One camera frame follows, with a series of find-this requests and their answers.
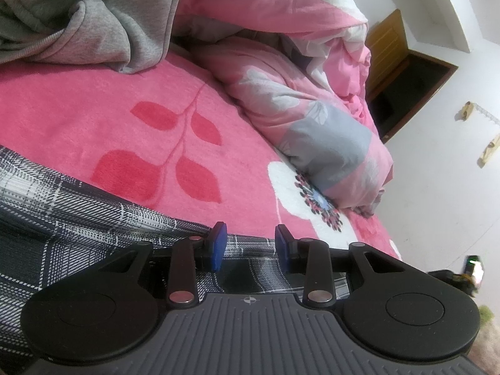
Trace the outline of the black white plaid shirt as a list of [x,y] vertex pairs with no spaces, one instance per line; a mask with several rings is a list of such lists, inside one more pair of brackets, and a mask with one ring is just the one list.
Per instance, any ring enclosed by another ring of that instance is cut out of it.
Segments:
[[[357,240],[347,216],[332,205],[333,228],[295,237],[324,240],[348,248]],[[154,248],[172,246],[185,234],[206,234],[208,227],[167,217],[119,199],[77,179],[36,164],[1,147],[1,366],[29,361],[20,313],[37,291],[100,262],[139,240]],[[228,236],[222,268],[197,275],[199,295],[299,292],[303,279],[278,267],[274,240]]]

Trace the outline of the right fleece sleeve green cuff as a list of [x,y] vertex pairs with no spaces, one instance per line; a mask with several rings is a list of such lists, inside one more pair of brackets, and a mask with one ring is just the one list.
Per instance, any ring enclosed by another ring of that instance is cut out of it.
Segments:
[[486,374],[500,373],[500,328],[493,312],[487,306],[479,306],[480,330],[468,357]]

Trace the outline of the pink floral bed sheet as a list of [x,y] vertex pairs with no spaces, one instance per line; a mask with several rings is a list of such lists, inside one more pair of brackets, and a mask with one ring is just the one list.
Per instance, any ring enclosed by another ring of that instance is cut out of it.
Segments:
[[298,238],[334,248],[361,240],[398,256],[378,218],[331,205],[207,71],[176,54],[134,75],[5,63],[1,144],[172,218],[267,238],[283,223]]

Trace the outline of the pink floral quilt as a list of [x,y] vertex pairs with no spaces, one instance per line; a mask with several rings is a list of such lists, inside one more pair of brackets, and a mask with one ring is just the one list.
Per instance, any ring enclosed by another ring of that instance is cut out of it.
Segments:
[[353,0],[180,0],[174,32],[324,197],[375,211],[393,159],[365,100],[368,21]]

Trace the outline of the brown wooden door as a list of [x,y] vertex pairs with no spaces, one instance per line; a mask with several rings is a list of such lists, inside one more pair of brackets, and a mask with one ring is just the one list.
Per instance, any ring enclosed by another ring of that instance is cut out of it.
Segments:
[[402,13],[395,9],[369,31],[366,101],[386,143],[428,103],[458,66],[408,47]]

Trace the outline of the grey hoodie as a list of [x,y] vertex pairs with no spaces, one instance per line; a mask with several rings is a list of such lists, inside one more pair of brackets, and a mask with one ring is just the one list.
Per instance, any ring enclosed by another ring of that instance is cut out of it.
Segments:
[[124,74],[168,51],[179,0],[1,0],[1,61],[99,64]]

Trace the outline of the wooden wall hook rack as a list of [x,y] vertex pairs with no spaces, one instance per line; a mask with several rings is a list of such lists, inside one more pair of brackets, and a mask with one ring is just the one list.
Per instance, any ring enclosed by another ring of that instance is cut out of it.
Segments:
[[466,101],[457,111],[455,120],[471,124],[470,133],[482,145],[476,163],[484,168],[499,154],[499,116],[476,102]]

